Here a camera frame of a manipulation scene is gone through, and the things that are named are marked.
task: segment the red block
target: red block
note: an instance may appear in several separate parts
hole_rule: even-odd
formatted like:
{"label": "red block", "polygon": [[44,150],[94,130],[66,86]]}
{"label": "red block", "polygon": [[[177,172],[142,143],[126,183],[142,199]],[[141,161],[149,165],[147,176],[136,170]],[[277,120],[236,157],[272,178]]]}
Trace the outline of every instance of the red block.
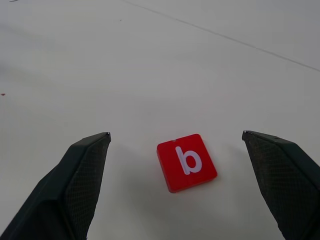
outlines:
{"label": "red block", "polygon": [[157,154],[171,193],[206,183],[217,176],[199,134],[160,143]]}

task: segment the red cube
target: red cube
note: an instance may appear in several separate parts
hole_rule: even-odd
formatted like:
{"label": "red cube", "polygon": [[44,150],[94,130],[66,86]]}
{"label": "red cube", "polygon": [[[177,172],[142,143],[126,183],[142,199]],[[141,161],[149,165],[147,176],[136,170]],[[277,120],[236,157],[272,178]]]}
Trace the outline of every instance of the red cube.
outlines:
{"label": "red cube", "polygon": [[217,176],[199,134],[160,143],[157,154],[171,193],[206,183]]}

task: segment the letter b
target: letter b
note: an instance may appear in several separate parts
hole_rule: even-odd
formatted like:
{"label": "letter b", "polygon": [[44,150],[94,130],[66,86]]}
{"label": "letter b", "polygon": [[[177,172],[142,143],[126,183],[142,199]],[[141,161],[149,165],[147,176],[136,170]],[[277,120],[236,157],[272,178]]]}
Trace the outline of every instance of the letter b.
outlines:
{"label": "letter b", "polygon": [[[190,172],[191,173],[198,173],[201,168],[202,168],[202,161],[200,156],[198,155],[198,153],[196,153],[195,151],[186,151],[185,153],[182,152],[181,147],[177,146],[175,148],[176,154],[178,155],[178,158],[180,160],[182,169],[184,171],[185,175],[189,175]],[[188,163],[187,163],[187,157],[193,157],[194,161],[195,161],[195,166],[194,167],[189,167]]]}

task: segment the white surface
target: white surface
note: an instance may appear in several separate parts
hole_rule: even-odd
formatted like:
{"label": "white surface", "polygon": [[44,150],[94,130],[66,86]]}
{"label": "white surface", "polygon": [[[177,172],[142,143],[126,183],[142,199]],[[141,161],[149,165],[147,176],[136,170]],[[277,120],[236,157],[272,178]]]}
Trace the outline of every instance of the white surface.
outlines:
{"label": "white surface", "polygon": [[[271,3],[215,1],[215,15],[205,1],[161,2],[169,1],[133,1],[319,66],[318,28],[297,16],[305,41],[296,44],[291,28],[279,32]],[[291,2],[282,1],[286,11]],[[298,10],[319,19],[314,8]],[[0,232],[69,145],[108,131],[88,239],[283,239],[241,135],[290,139],[320,163],[317,70],[120,0],[1,1],[0,50]],[[193,133],[219,177],[171,194],[157,144]]]}

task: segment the line on surface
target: line on surface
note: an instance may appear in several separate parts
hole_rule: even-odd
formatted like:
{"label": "line on surface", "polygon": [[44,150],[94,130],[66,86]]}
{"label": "line on surface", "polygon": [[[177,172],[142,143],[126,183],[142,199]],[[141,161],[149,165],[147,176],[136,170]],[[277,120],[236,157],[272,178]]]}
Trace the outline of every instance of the line on surface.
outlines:
{"label": "line on surface", "polygon": [[120,0],[120,1],[121,1],[121,2],[124,2],[124,3],[126,3],[126,4],[130,4],[130,5],[132,5],[132,6],[134,6],[134,7],[137,7],[137,8],[145,9],[145,10],[147,10],[147,11],[149,11],[149,12],[152,12],[152,13],[155,13],[155,14],[158,14],[158,15],[161,15],[161,16],[163,16],[163,17],[166,17],[166,18],[168,18],[168,19],[171,19],[171,20],[180,22],[180,23],[182,23],[182,24],[189,25],[189,26],[194,27],[194,28],[196,28],[196,29],[200,29],[200,30],[202,30],[202,31],[205,31],[205,32],[207,32],[207,33],[210,33],[210,34],[219,36],[219,37],[221,37],[221,38],[228,39],[228,40],[233,41],[233,42],[236,42],[236,43],[238,43],[238,44],[245,45],[245,46],[247,46],[247,47],[256,49],[256,50],[258,50],[258,51],[261,51],[261,52],[263,52],[263,53],[272,55],[272,56],[274,56],[274,57],[277,57],[277,58],[280,58],[280,59],[283,59],[283,60],[287,60],[287,61],[292,62],[292,63],[294,63],[294,64],[298,64],[298,65],[300,65],[300,66],[303,66],[303,67],[305,67],[305,68],[315,70],[315,71],[317,71],[317,72],[320,73],[320,69],[318,69],[318,68],[315,68],[315,67],[313,67],[313,66],[306,65],[306,64],[304,64],[304,63],[302,63],[302,62],[299,62],[299,61],[290,59],[290,58],[288,58],[288,57],[286,57],[286,56],[279,55],[279,54],[274,53],[274,52],[272,52],[272,51],[265,50],[265,49],[263,49],[263,48],[254,46],[254,45],[252,45],[252,44],[250,44],[250,43],[246,43],[246,42],[244,42],[244,41],[237,40],[237,39],[235,39],[235,38],[233,38],[233,37],[230,37],[230,36],[221,34],[221,33],[216,32],[216,31],[212,31],[212,30],[210,30],[210,29],[208,29],[208,28],[205,28],[205,27],[202,27],[202,26],[199,26],[199,25],[195,25],[195,24],[193,24],[193,23],[190,23],[190,22],[181,20],[181,19],[179,19],[179,18],[170,16],[170,15],[168,15],[168,14],[166,14],[166,13],[163,13],[163,12],[160,12],[160,11],[156,11],[156,10],[153,10],[153,9],[151,9],[151,8],[148,8],[148,7],[145,7],[145,6],[141,6],[141,5],[139,5],[139,4],[136,4],[136,3],[133,3],[133,2],[130,2],[130,1],[127,1],[127,0]]}

